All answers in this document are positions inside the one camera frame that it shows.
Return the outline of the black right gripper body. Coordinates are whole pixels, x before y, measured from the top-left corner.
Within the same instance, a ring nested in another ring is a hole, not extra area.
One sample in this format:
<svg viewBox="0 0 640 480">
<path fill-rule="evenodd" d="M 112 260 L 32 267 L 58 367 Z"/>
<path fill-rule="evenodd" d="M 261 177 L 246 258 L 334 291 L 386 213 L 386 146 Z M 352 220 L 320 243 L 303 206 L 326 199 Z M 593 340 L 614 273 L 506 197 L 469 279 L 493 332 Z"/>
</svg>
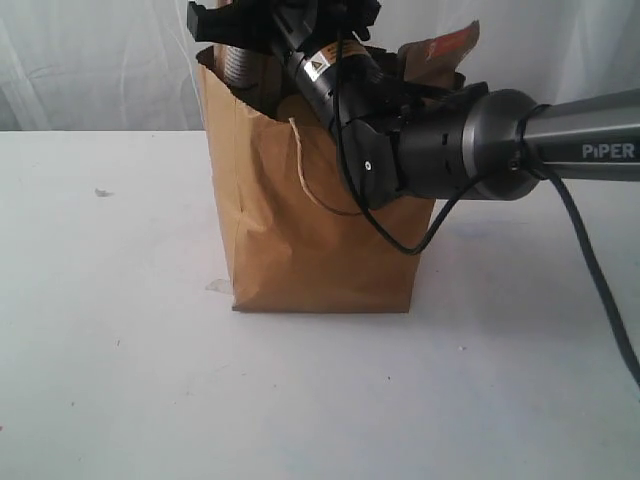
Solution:
<svg viewBox="0 0 640 480">
<path fill-rule="evenodd" d="M 370 38 L 377 1 L 273 1 L 272 48 L 321 120 L 355 120 L 393 112 L 400 105 L 397 81 L 384 73 L 362 40 Z"/>
</svg>

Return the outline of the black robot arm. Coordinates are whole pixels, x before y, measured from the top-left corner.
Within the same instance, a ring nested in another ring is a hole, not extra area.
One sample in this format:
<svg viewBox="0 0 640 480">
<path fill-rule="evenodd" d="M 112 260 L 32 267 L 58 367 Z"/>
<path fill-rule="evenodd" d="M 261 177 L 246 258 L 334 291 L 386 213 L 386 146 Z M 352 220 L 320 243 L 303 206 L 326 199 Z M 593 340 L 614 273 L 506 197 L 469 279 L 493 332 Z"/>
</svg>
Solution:
<svg viewBox="0 0 640 480">
<path fill-rule="evenodd" d="M 274 1 L 272 48 L 332 134 L 365 210 L 411 196 L 515 200 L 545 178 L 635 181 L 635 90 L 558 105 L 463 85 L 452 37 L 391 54 L 362 44 L 375 1 Z"/>
</svg>

